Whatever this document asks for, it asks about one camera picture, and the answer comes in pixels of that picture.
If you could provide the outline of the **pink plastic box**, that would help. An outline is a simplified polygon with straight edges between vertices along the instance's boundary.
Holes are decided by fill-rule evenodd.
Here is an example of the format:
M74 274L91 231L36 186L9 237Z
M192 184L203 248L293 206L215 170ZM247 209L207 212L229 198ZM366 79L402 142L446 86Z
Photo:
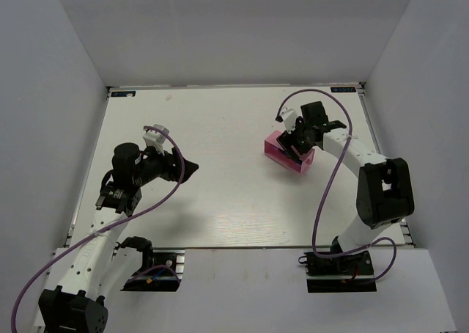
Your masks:
M309 151L307 154L304 154L300 157L299 162L295 162L292 159L287 157L287 154L278 143L277 138L280 137L280 131L272 132L264 141L264 154L275 161L277 164L281 165L285 169L296 172L300 175L306 174L310 169L313 160L314 160L314 150Z

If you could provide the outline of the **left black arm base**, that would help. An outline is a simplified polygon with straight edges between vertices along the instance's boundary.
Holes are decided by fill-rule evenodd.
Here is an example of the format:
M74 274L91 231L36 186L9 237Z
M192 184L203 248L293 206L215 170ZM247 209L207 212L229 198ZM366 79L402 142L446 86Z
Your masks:
M131 274L123 291L129 292L176 292L182 281L185 251L178 249L157 249L152 242L142 237L128 237L115 247L115 254L121 249L133 249L138 253L139 268Z

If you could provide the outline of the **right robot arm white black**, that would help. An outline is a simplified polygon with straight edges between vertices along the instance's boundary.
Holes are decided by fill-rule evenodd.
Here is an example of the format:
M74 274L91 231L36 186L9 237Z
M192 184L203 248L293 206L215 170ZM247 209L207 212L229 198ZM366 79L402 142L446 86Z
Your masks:
M318 147L337 162L325 187L311 236L312 259L321 265L338 264L366 252L383 241L395 242L383 235L415 210L410 170L403 158L388 158L370 150L352 134L352 124L330 120L322 102L301 106L301 113L281 107L276 121L285 131L277 138L286 156L300 161L300 155ZM340 166L346 166L358 179L356 216L337 235L328 252L317 249L320 217Z

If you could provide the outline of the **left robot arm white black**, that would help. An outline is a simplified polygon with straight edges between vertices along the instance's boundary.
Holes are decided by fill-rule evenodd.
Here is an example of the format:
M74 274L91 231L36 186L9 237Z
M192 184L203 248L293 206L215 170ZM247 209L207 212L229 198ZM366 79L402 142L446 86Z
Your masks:
M118 239L141 199L141 187L156 178L185 182L199 168L176 150L126 142L114 149L112 169L102 180L89 234L55 289L45 289L39 308L47 332L103 332L106 305L130 276L152 266L145 238Z

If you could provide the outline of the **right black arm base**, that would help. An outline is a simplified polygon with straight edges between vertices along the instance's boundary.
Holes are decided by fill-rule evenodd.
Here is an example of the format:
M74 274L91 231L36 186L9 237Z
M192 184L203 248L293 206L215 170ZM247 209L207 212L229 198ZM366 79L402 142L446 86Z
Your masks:
M372 293L377 291L372 259L368 251L322 259L313 252L298 258L306 268L309 293Z

